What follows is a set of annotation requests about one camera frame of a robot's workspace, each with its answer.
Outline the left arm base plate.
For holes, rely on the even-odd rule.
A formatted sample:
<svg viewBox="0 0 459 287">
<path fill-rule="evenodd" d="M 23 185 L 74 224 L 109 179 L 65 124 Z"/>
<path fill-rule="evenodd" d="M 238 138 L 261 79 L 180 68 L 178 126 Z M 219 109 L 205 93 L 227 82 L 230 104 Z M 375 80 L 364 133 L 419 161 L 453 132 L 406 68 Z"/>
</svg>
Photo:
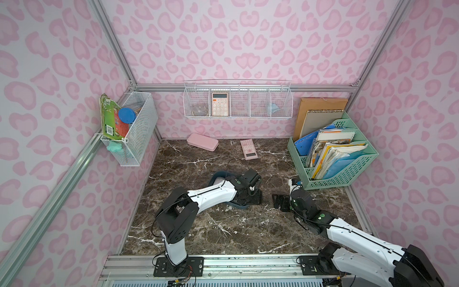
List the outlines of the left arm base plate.
<svg viewBox="0 0 459 287">
<path fill-rule="evenodd" d="M 174 265 L 166 257 L 158 257 L 154 263 L 155 277 L 202 277 L 204 257 L 187 257 L 185 261 Z"/>
</svg>

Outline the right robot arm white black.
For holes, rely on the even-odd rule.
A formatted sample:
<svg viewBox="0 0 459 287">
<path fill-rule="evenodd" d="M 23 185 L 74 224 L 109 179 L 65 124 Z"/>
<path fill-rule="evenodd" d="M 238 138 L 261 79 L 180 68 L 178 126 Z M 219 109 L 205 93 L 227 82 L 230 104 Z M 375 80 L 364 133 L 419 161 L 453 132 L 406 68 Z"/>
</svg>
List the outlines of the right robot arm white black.
<svg viewBox="0 0 459 287">
<path fill-rule="evenodd" d="M 288 196 L 273 195 L 274 206 L 291 212 L 295 221 L 329 243 L 319 252 L 322 273 L 350 273 L 379 287 L 443 287 L 444 281 L 424 251 L 374 237 L 342 218 L 319 209 L 312 196 L 297 185 Z"/>
</svg>

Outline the dark teal storage box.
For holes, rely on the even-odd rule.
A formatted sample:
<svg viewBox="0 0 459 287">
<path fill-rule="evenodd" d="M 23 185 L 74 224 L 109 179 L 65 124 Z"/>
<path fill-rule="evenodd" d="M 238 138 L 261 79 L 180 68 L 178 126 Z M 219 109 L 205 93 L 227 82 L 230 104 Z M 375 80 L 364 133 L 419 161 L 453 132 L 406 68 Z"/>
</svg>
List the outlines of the dark teal storage box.
<svg viewBox="0 0 459 287">
<path fill-rule="evenodd" d="M 234 176 L 235 176 L 235 174 L 227 172 L 227 171 L 218 171 L 218 172 L 214 173 L 213 177 L 211 178 L 211 180 L 208 183 L 208 186 L 215 185 L 216 184 L 216 180 L 218 178 L 227 179 L 229 177 L 234 177 Z M 238 198 L 233 199 L 232 201 L 229 201 L 229 202 L 225 202 L 225 203 L 228 206 L 232 206 L 233 208 L 236 208 L 236 209 L 246 210 L 246 209 L 249 208 L 249 205 L 247 203 L 243 203 Z"/>
</svg>

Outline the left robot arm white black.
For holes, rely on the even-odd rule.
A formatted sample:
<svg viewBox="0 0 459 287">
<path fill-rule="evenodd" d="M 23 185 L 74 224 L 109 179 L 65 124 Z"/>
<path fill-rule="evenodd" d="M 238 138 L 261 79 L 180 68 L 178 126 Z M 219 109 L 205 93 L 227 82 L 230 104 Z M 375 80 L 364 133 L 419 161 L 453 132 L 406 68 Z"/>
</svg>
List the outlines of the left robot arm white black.
<svg viewBox="0 0 459 287">
<path fill-rule="evenodd" d="M 261 176 L 253 169 L 235 175 L 216 172 L 207 187 L 198 190 L 174 189 L 155 214 L 161 232 L 166 258 L 174 267 L 188 258 L 185 238 L 198 214 L 221 203 L 246 209 L 262 200 Z"/>
</svg>

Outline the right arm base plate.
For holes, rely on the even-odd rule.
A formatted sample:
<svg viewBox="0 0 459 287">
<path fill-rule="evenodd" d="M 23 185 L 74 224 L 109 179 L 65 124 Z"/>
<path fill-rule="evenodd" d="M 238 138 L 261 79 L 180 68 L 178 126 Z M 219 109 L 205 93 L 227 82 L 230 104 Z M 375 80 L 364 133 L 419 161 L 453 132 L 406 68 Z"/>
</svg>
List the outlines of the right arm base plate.
<svg viewBox="0 0 459 287">
<path fill-rule="evenodd" d="M 339 270 L 330 259 L 319 255 L 304 255 L 296 259 L 304 276 L 338 276 Z"/>
</svg>

